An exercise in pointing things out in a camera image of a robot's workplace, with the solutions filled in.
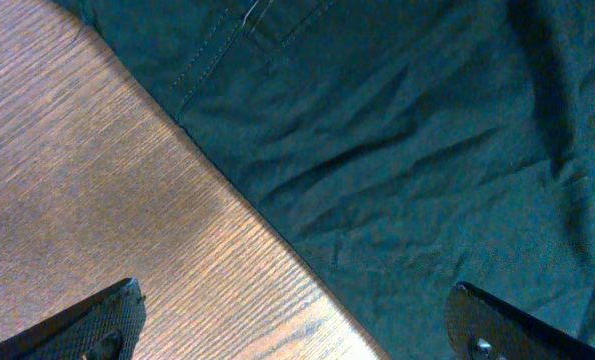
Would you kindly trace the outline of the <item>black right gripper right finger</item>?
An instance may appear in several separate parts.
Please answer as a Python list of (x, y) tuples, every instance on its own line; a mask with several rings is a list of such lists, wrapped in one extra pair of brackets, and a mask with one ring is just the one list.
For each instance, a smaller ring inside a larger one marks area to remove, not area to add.
[(444, 319), (458, 360), (595, 360), (595, 348), (500, 298), (458, 282)]

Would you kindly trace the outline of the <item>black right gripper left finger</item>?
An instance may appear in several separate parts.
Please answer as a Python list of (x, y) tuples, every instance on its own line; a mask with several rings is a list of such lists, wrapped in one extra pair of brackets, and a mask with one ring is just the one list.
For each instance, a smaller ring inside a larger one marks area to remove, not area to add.
[(0, 342), (0, 359), (130, 360), (145, 321), (139, 282), (125, 278)]

